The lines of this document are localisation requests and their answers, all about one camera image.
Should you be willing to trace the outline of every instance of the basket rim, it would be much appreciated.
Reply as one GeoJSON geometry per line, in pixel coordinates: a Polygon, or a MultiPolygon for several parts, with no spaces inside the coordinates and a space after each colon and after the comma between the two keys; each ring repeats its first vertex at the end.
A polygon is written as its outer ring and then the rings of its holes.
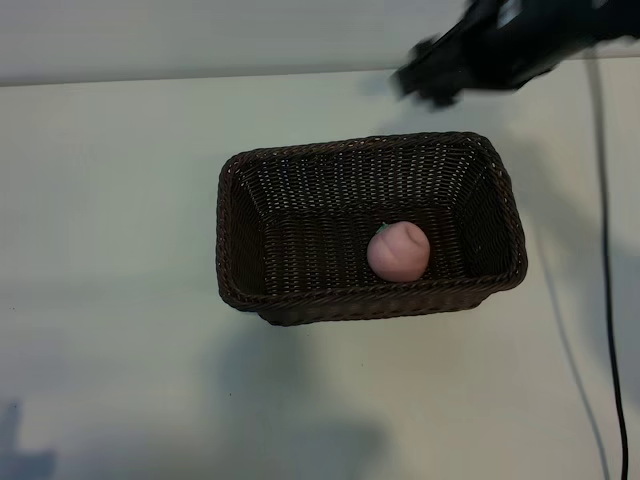
{"type": "Polygon", "coordinates": [[[504,168],[500,156],[491,142],[484,136],[473,132],[420,132],[400,135],[375,135],[370,137],[355,138],[334,142],[314,143],[274,148],[259,148],[242,152],[231,157],[220,172],[218,184],[218,208],[217,208],[217,245],[216,245],[216,270],[218,274],[218,287],[221,298],[230,306],[244,311],[263,311],[295,306],[322,305],[327,302],[352,302],[366,300],[372,296],[398,294],[412,295],[418,292],[441,293],[463,292],[470,287],[482,289],[487,293],[508,290],[519,285],[526,275],[528,268],[525,250],[524,231],[522,223],[515,208],[515,199],[511,186],[511,178],[504,168]],[[247,163],[261,161],[274,155],[300,155],[309,149],[324,150],[325,153],[339,153],[353,148],[362,149],[388,144],[397,148],[403,143],[407,145],[430,144],[443,141],[455,142],[471,140],[477,144],[479,150],[485,155],[484,160],[490,180],[494,187],[504,197],[505,202],[500,202],[501,216],[509,223],[507,228],[510,246],[512,248],[512,261],[504,273],[498,275],[484,275],[481,277],[460,277],[418,280],[408,283],[381,283],[378,285],[359,287],[340,287],[311,290],[308,292],[275,293],[275,294],[249,294],[243,292],[230,276],[231,258],[224,255],[224,247],[227,241],[225,228],[227,215],[225,206],[232,201],[230,198],[230,186],[234,173],[247,163]]]}

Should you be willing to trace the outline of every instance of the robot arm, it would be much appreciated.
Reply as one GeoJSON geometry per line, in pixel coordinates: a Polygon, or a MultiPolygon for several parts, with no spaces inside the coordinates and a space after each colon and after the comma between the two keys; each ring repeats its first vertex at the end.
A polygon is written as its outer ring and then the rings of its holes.
{"type": "Polygon", "coordinates": [[[471,0],[453,29],[414,47],[396,79],[404,95],[447,106],[464,89],[517,90],[624,36],[640,38],[640,0],[471,0]]]}

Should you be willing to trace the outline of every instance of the white wall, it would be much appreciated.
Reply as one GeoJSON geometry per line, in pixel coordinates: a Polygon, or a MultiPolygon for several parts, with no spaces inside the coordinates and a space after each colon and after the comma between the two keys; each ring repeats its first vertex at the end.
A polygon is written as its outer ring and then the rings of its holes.
{"type": "Polygon", "coordinates": [[[464,0],[0,0],[0,84],[393,67],[464,0]]]}

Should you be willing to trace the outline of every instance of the brown wicker basket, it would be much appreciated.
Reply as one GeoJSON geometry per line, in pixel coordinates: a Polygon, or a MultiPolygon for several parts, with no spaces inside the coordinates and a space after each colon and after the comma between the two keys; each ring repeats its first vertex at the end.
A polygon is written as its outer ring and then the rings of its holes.
{"type": "Polygon", "coordinates": [[[525,277],[511,180],[474,133],[420,133],[269,148],[220,174],[222,299],[274,325],[388,318],[476,307],[525,277]],[[383,222],[431,242],[424,276],[387,283],[367,264],[383,222]]]}

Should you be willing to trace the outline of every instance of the pink fruit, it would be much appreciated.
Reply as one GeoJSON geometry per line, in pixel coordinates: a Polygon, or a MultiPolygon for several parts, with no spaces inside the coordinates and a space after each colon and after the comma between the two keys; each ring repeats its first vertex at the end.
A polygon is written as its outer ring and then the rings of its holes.
{"type": "Polygon", "coordinates": [[[389,225],[373,236],[367,248],[371,270],[389,282],[413,282],[427,269],[431,247],[420,227],[411,222],[389,225]]]}

